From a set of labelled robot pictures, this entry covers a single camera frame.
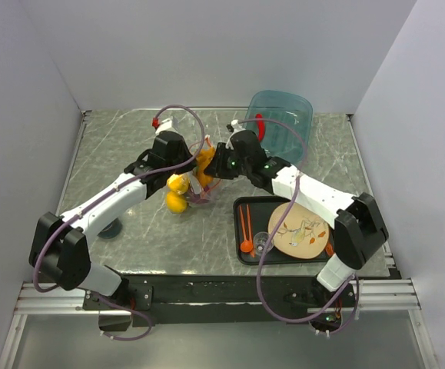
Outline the clear zip top bag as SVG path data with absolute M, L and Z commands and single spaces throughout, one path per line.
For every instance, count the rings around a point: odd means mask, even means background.
M 192 172 L 188 173 L 190 187 L 184 194 L 188 203 L 192 205 L 209 203 L 215 197 L 215 188 L 221 183 L 221 179 L 204 173 L 205 168 L 211 163 L 216 152 L 216 147 L 210 141 L 210 135 L 205 135 L 203 141 L 192 144 L 190 149 L 196 149 L 200 144 L 203 145 L 195 159 L 196 167 Z

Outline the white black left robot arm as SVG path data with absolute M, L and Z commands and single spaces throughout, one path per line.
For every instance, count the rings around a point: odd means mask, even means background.
M 66 291 L 82 288 L 98 292 L 110 308 L 123 307 L 129 298 L 127 281 L 117 271 L 92 262 L 88 246 L 129 208 L 163 188 L 172 174 L 192 168 L 194 157 L 184 138 L 163 131 L 150 149 L 84 204 L 61 215 L 42 215 L 29 255 L 35 289 L 44 290 L 38 285 L 39 276 L 44 275 Z

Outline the purple fake onion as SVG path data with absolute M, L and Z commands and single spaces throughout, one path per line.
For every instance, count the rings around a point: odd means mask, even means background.
M 207 204 L 211 201 L 211 198 L 206 191 L 202 191 L 200 193 L 189 191 L 187 196 L 188 202 L 191 204 Z

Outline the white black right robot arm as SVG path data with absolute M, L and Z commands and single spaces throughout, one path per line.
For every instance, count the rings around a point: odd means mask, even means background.
M 233 133 L 221 142 L 205 173 L 215 178 L 244 176 L 256 188 L 289 200 L 285 211 L 300 205 L 326 222 L 334 232 L 334 255 L 317 274 L 314 300 L 330 306 L 339 288 L 359 271 L 387 241 L 389 234 L 374 197 L 339 191 L 304 174 L 279 157 L 270 157 L 254 132 Z

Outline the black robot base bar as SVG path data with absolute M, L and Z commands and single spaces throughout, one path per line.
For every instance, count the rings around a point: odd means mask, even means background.
M 131 274 L 129 308 L 145 313 L 153 324 L 272 321 L 258 293 L 273 311 L 291 319 L 305 317 L 328 304 L 332 293 L 314 277 L 204 276 Z

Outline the yellow fake bell pepper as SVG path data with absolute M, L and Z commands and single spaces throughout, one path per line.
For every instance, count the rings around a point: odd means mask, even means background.
M 189 176 L 187 174 L 182 174 L 182 175 L 173 174 L 167 180 L 167 186 L 169 190 L 174 192 L 175 194 L 179 195 L 185 194 L 190 188 Z

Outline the tan fake ginger root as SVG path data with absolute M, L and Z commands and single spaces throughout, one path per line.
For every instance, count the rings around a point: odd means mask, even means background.
M 204 170 L 211 163 L 214 154 L 215 154 L 215 148 L 211 147 L 208 149 L 202 149 L 198 154 L 198 156 L 196 157 L 197 167 L 195 175 L 196 179 L 198 180 L 202 188 L 207 187 L 214 179 L 212 176 L 206 175 L 204 173 Z

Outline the red fake chili pepper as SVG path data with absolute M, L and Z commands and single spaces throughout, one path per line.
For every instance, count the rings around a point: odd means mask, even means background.
M 257 124 L 257 138 L 259 142 L 262 142 L 266 133 L 264 117 L 261 113 L 257 113 L 255 119 Z

